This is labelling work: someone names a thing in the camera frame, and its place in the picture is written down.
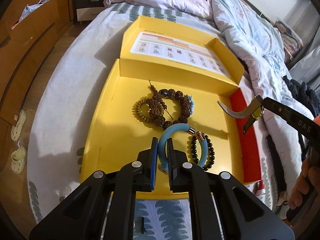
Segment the person's right hand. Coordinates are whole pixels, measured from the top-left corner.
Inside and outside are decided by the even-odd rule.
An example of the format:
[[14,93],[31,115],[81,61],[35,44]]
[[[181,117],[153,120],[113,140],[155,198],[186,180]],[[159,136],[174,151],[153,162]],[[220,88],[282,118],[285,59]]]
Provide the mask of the person's right hand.
[[302,204],[303,195],[309,192],[311,185],[319,194],[319,167],[311,167],[310,157],[307,157],[302,164],[302,171],[288,200],[288,205],[291,210],[294,210]]

